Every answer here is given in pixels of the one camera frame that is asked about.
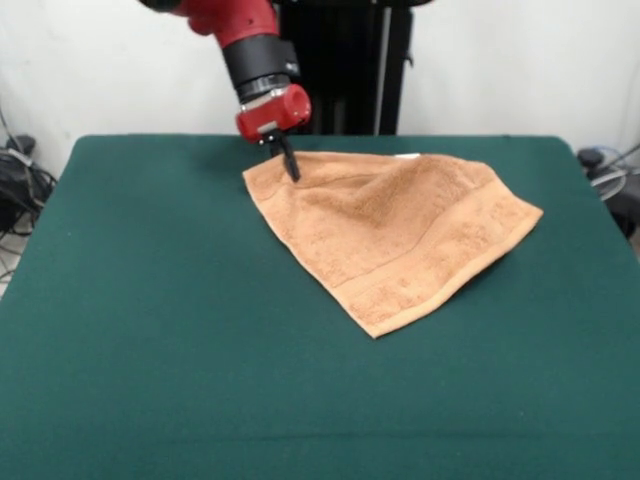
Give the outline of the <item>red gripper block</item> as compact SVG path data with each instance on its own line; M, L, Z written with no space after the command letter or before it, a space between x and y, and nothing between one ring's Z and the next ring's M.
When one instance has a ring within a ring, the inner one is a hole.
M272 135L268 143L271 158L282 156L286 172L293 182L301 179L296 156L287 136L294 127L306 124L311 118L311 100L303 87L290 84L276 88L240 106L236 126L250 143L258 143Z

